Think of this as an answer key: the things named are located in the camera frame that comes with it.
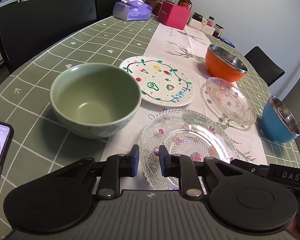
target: tissue box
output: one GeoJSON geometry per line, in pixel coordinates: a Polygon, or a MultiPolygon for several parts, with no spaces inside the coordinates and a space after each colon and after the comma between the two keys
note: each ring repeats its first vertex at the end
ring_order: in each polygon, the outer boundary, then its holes
{"type": "Polygon", "coordinates": [[[169,27],[183,30],[189,20],[191,11],[181,6],[163,2],[158,15],[158,21],[169,27]]]}
{"type": "Polygon", "coordinates": [[[151,6],[140,1],[117,2],[114,5],[113,16],[124,21],[148,20],[151,11],[151,6]]]}

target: green checkered tablecloth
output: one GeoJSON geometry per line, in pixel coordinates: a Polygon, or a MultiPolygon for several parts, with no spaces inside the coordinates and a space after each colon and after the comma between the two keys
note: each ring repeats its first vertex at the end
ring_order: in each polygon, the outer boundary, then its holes
{"type": "MultiPolygon", "coordinates": [[[[3,212],[3,200],[15,187],[41,177],[89,155],[101,159],[107,138],[90,140],[69,133],[50,106],[49,89],[54,79],[71,66],[103,62],[119,66],[128,57],[143,55],[159,22],[125,22],[104,19],[70,35],[18,68],[0,86],[0,121],[11,124],[15,135],[0,180],[0,239],[11,228],[3,212]]],[[[262,109],[269,98],[266,83],[236,50],[208,36],[239,57],[249,72],[237,82],[257,110],[257,130],[268,163],[300,167],[294,141],[270,142],[261,129],[262,109]]]]}

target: plate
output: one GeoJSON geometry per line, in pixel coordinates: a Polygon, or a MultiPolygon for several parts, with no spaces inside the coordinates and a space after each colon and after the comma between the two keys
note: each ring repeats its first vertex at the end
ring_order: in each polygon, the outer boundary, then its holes
{"type": "Polygon", "coordinates": [[[153,57],[136,56],[121,62],[141,88],[142,99],[159,106],[185,106],[194,98],[194,87],[186,70],[153,57]]]}
{"type": "Polygon", "coordinates": [[[253,125],[256,122],[254,107],[231,83],[210,77],[206,82],[206,90],[216,107],[235,122],[242,125],[253,125]]]}
{"type": "Polygon", "coordinates": [[[188,109],[163,111],[148,122],[139,144],[143,171],[154,190],[178,189],[179,185],[178,179],[161,175],[159,145],[165,145],[170,154],[188,155],[194,161],[213,156],[230,163],[239,158],[233,141],[208,117],[188,109]]]}

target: chair backrest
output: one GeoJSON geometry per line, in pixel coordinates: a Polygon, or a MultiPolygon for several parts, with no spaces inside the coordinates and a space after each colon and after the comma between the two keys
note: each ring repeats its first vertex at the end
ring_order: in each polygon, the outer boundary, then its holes
{"type": "Polygon", "coordinates": [[[120,1],[121,0],[96,0],[98,21],[111,16],[115,3],[120,1]]]}
{"type": "Polygon", "coordinates": [[[284,75],[284,70],[277,66],[258,46],[244,56],[256,70],[268,87],[284,75]]]}
{"type": "Polygon", "coordinates": [[[95,0],[28,0],[0,8],[0,52],[12,73],[64,37],[97,21],[95,0]]]}

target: fruit pattern plate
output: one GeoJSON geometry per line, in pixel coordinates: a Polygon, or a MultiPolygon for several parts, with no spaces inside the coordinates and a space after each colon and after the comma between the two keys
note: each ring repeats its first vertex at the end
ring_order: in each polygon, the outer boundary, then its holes
{"type": "Polygon", "coordinates": [[[194,87],[187,70],[153,57],[136,56],[121,62],[119,68],[138,82],[142,99],[159,106],[185,106],[194,99],[194,87]]]}

